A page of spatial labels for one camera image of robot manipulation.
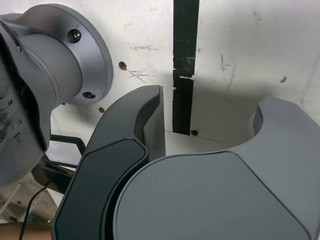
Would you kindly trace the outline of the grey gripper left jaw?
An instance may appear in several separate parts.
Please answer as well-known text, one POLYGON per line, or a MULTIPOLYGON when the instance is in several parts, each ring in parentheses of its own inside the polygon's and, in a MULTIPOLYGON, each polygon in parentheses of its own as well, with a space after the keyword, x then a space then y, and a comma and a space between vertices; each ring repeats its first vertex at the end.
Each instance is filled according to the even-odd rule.
POLYGON ((54 240, 111 240, 113 215, 127 181, 166 155, 164 93, 139 87, 103 114, 55 215, 54 240))

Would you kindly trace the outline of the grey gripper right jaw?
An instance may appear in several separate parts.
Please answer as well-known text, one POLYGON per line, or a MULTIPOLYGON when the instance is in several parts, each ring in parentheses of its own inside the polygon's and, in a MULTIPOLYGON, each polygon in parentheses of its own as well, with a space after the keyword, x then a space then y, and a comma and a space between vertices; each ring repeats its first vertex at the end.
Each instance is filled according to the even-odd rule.
POLYGON ((298 105, 258 104, 255 136, 229 149, 170 155, 124 186, 116 240, 316 240, 320 127, 298 105))

